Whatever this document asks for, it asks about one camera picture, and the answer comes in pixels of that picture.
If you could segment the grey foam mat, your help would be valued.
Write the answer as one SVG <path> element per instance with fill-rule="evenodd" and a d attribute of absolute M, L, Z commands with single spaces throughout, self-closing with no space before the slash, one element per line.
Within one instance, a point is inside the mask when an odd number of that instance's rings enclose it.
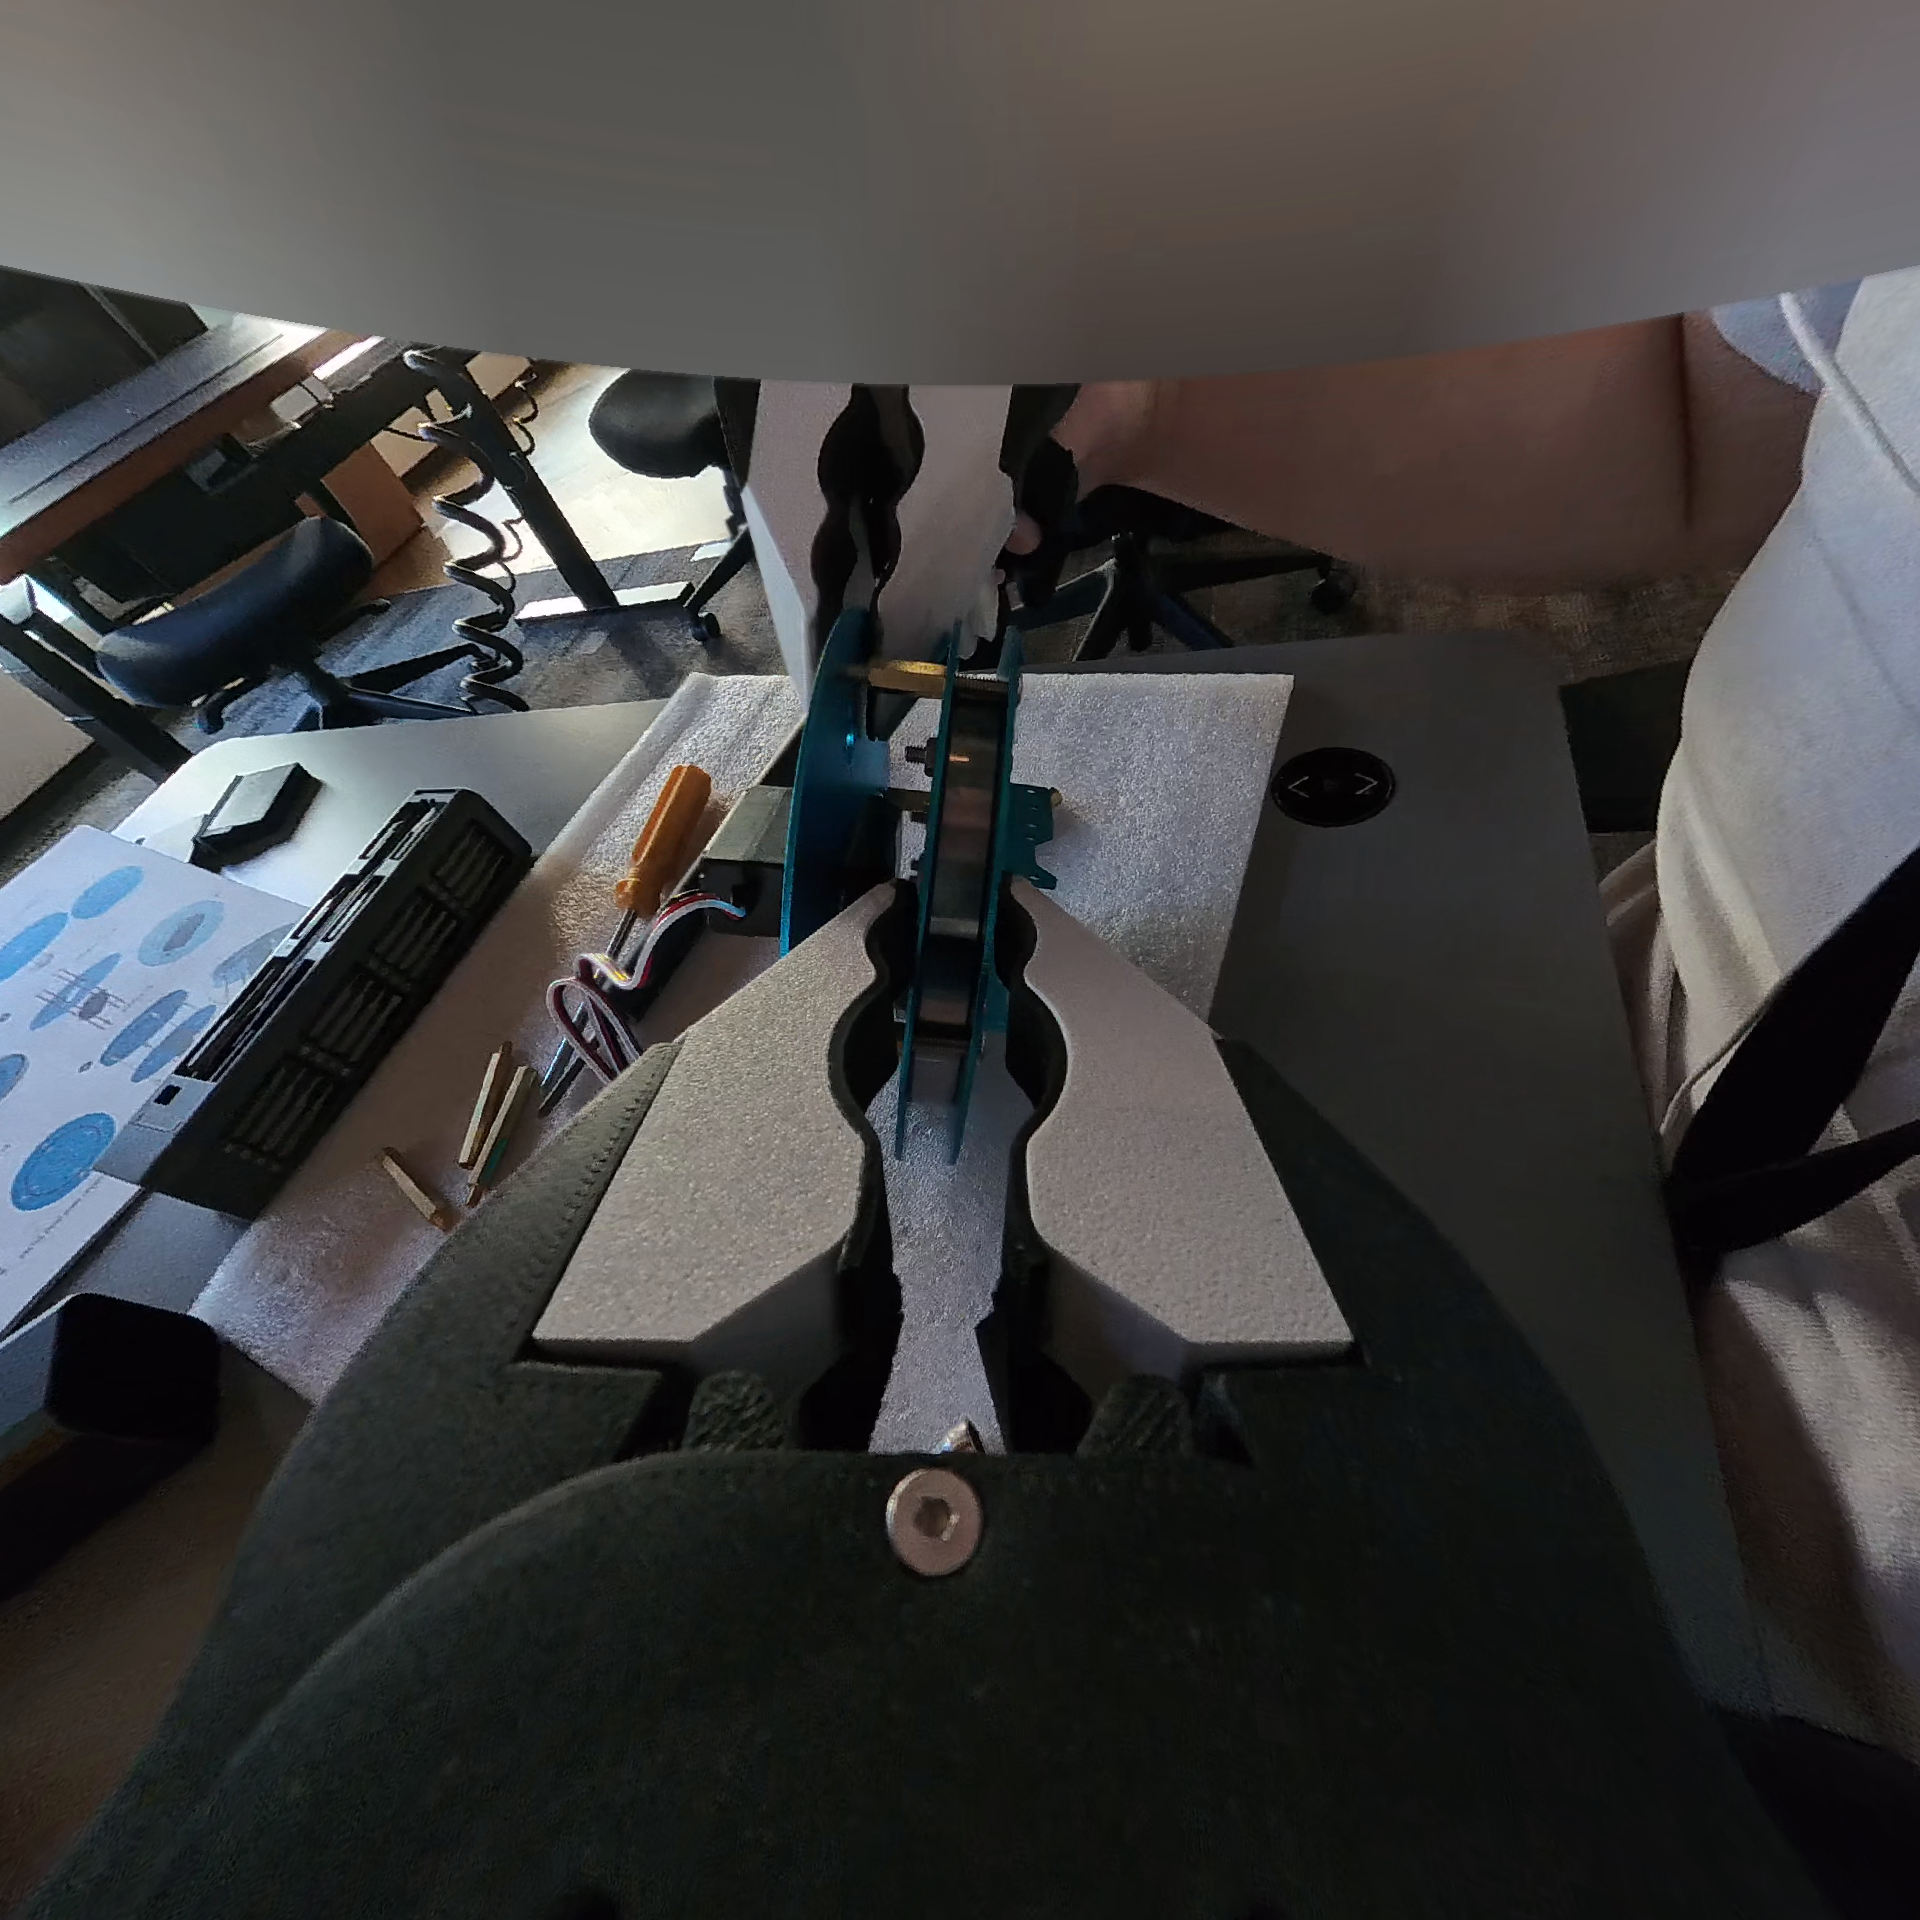
<path fill-rule="evenodd" d="M 1055 904 L 1197 1016 L 1210 1011 L 1287 691 L 1286 676 L 1032 676 L 1021 686 L 1015 780 L 1065 802 L 1041 851 Z M 482 1073 L 504 1042 L 530 1066 L 557 1039 L 544 988 L 612 930 L 612 885 L 665 772 L 696 765 L 711 799 L 732 805 L 800 722 L 787 677 L 692 676 L 561 813 L 557 842 L 220 1260 L 195 1316 L 317 1405 L 442 1241 L 381 1155 L 457 1198 Z"/>

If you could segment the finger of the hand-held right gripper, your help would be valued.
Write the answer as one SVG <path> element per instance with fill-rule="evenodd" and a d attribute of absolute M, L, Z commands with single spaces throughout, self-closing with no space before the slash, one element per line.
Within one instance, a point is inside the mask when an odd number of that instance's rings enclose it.
<path fill-rule="evenodd" d="M 815 677 L 840 608 L 868 608 L 877 598 L 866 512 L 833 501 L 820 482 L 820 455 L 847 417 L 856 469 L 866 459 L 868 399 L 864 386 L 758 386 L 744 505 L 792 681 Z"/>
<path fill-rule="evenodd" d="M 877 653 L 940 660 L 952 631 L 995 627 L 999 552 L 1013 531 L 1013 482 L 999 469 L 1009 386 L 909 386 L 922 465 L 897 501 L 900 555 L 877 588 Z"/>

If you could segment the person's right forearm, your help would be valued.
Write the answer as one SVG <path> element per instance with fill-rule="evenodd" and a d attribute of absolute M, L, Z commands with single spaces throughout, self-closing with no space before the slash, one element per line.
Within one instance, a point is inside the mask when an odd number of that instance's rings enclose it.
<path fill-rule="evenodd" d="M 1599 588 L 1744 565 L 1814 399 L 1704 315 L 1157 387 L 1134 482 L 1372 572 Z"/>

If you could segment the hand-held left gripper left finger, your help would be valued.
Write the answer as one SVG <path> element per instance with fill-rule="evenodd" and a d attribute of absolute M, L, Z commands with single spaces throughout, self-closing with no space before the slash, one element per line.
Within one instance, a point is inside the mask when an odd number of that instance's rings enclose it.
<path fill-rule="evenodd" d="M 856 898 L 688 1029 L 561 1268 L 544 1359 L 748 1372 L 800 1445 L 864 1449 L 900 1333 L 877 1136 L 897 1070 L 900 885 Z"/>

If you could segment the person's white shirt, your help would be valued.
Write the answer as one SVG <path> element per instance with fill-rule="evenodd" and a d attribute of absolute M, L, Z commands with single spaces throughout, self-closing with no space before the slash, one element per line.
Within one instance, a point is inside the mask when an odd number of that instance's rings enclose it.
<path fill-rule="evenodd" d="M 1602 885 L 1665 1151 L 1917 854 L 1917 270 L 1715 313 L 1817 393 L 1694 660 L 1649 851 Z M 1695 1307 L 1778 1709 L 1917 1759 L 1917 1162 L 1727 1252 Z"/>

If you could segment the small black box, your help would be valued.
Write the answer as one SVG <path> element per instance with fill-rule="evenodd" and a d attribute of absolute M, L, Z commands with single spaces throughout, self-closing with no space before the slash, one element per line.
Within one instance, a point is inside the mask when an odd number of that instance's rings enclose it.
<path fill-rule="evenodd" d="M 220 872 L 276 851 L 302 826 L 320 790 L 323 783 L 302 765 L 233 778 L 188 833 L 188 866 Z"/>

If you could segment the yellow handled screwdriver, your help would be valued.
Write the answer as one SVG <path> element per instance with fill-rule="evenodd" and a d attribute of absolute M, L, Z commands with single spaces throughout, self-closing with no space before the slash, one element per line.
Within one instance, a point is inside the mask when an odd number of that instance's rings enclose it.
<path fill-rule="evenodd" d="M 566 980 L 548 984 L 548 1016 L 560 1032 L 557 1054 L 540 1085 L 540 1115 L 551 1115 L 583 1073 L 612 1083 L 639 1057 L 636 1024 L 662 980 L 659 937 L 692 921 L 705 897 L 668 897 L 692 861 L 692 839 L 708 806 L 699 767 L 668 769 L 629 866 L 614 888 L 619 924 L 607 954 L 584 954 Z"/>

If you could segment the grey desk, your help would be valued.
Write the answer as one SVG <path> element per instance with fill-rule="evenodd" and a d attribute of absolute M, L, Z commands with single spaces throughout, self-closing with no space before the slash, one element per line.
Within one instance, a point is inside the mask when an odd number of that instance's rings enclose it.
<path fill-rule="evenodd" d="M 1372 822 L 1265 806 L 1213 1016 L 1473 1264 L 1609 1469 L 1701 1693 L 1770 1703 L 1552 673 L 1511 638 L 1247 645 L 1280 760 L 1394 772 Z"/>

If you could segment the black servo motor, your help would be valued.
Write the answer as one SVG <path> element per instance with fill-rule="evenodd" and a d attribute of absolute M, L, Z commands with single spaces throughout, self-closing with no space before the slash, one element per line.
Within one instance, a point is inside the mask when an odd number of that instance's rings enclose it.
<path fill-rule="evenodd" d="M 741 792 L 699 861 L 699 889 L 741 911 L 722 930 L 778 937 L 787 875 L 792 790 L 758 783 Z"/>

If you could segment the brown topped desk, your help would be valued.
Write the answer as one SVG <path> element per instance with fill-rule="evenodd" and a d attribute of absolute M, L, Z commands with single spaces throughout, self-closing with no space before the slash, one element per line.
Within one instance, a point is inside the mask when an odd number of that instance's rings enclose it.
<path fill-rule="evenodd" d="M 59 546 L 124 508 L 161 478 L 187 469 L 207 446 L 276 397 L 323 379 L 343 397 L 323 403 L 320 423 L 292 437 L 276 480 L 320 501 L 323 475 L 349 446 L 388 429 L 428 393 L 442 393 L 457 449 L 513 501 L 583 612 L 607 612 L 617 594 L 589 558 L 560 505 L 484 397 L 468 361 L 474 351 L 411 347 L 323 328 L 239 315 L 177 347 L 112 392 L 33 429 L 3 452 L 3 582 L 45 562 Z"/>

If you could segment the blue double disc base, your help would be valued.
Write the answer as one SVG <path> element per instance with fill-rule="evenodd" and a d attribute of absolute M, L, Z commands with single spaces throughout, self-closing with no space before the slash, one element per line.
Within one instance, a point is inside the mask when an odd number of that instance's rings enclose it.
<path fill-rule="evenodd" d="M 1038 851 L 1054 839 L 1059 796 L 1013 780 L 1018 696 L 1021 631 L 1005 634 L 992 668 L 963 668 L 952 643 L 937 730 L 922 755 L 930 806 L 900 1024 L 897 1151 L 919 1115 L 945 1126 L 949 1162 L 960 1155 L 980 1042 L 1006 1016 L 995 984 L 1002 885 L 1025 875 L 1055 888 Z"/>

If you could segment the round black desk control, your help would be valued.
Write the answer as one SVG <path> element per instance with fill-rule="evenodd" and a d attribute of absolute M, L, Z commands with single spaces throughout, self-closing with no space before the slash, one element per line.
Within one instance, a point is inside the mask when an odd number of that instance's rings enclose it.
<path fill-rule="evenodd" d="M 1351 746 L 1286 757 L 1269 783 L 1286 819 L 1309 829 L 1349 829 L 1378 819 L 1398 792 L 1394 769 Z"/>

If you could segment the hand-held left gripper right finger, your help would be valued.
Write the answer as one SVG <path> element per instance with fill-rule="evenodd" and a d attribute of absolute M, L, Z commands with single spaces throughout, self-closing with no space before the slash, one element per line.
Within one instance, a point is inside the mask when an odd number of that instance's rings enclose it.
<path fill-rule="evenodd" d="M 1009 1449 L 1071 1449 L 1128 1379 L 1349 1354 L 1351 1333 L 1213 1032 L 1028 878 L 999 904 L 1031 1103 L 980 1350 Z"/>

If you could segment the blue stool chair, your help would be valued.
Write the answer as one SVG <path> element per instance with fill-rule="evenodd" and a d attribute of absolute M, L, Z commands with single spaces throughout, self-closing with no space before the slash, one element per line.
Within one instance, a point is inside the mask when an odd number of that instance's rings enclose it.
<path fill-rule="evenodd" d="M 385 719 L 438 722 L 477 714 L 487 700 L 526 712 L 526 700 L 471 676 L 458 707 L 401 697 L 457 660 L 482 660 L 482 645 L 454 645 L 418 660 L 399 660 L 363 677 L 340 681 L 317 660 L 320 645 L 363 612 L 385 602 L 355 598 L 372 578 L 368 544 L 335 516 L 302 516 L 251 562 L 223 582 L 140 624 L 115 628 L 96 643 L 104 681 L 145 710 L 191 710 L 200 732 L 217 732 L 223 712 L 254 686 L 296 677 L 310 700 L 292 723 L 299 732 L 355 730 Z"/>

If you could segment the person's right hand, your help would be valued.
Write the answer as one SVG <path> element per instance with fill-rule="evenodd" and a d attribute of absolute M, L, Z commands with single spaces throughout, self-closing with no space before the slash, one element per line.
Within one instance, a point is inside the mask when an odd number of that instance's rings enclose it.
<path fill-rule="evenodd" d="M 1209 513 L 1128 486 L 1135 475 L 1157 387 L 1151 383 L 1087 383 L 1054 432 L 1078 475 L 1068 558 L 1115 535 L 1197 536 L 1217 529 Z M 1013 535 L 1028 549 L 1028 529 Z"/>

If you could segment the blue round metal plate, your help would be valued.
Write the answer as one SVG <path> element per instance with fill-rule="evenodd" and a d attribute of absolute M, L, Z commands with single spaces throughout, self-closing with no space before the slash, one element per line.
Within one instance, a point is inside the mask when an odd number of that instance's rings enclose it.
<path fill-rule="evenodd" d="M 890 749 L 866 730 L 871 653 L 871 612 L 840 612 L 820 650 L 797 740 L 781 954 L 794 950 L 893 875 Z"/>

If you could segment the black screwdriver bit case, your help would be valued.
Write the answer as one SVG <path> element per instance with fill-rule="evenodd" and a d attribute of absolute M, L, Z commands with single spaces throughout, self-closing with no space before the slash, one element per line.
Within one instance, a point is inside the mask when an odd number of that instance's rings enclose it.
<path fill-rule="evenodd" d="M 94 1171 L 254 1221 L 530 861 L 527 842 L 477 792 L 412 792 Z"/>

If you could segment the long black box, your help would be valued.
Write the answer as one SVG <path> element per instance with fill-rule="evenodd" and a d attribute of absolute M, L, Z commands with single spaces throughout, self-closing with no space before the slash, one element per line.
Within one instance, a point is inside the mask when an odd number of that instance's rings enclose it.
<path fill-rule="evenodd" d="M 3 1595 L 18 1595 L 217 1432 L 220 1341 L 81 1291 L 3 1341 Z"/>

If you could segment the black office chair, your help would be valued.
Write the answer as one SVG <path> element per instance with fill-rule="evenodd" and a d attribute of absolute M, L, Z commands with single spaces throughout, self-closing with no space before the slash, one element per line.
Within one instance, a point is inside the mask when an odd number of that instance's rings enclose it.
<path fill-rule="evenodd" d="M 708 602 L 751 559 L 751 529 L 736 480 L 751 458 L 758 387 L 758 379 L 629 370 L 589 410 L 594 446 L 630 475 L 692 480 L 705 469 L 721 472 L 732 544 L 703 579 L 675 601 L 703 640 L 721 638 Z"/>

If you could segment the printed instruction manual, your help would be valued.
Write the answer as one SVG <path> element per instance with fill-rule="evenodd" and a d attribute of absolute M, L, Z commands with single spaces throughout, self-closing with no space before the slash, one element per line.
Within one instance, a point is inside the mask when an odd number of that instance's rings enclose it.
<path fill-rule="evenodd" d="M 135 1204 L 96 1158 L 299 918 L 89 826 L 3 888 L 3 1327 Z"/>

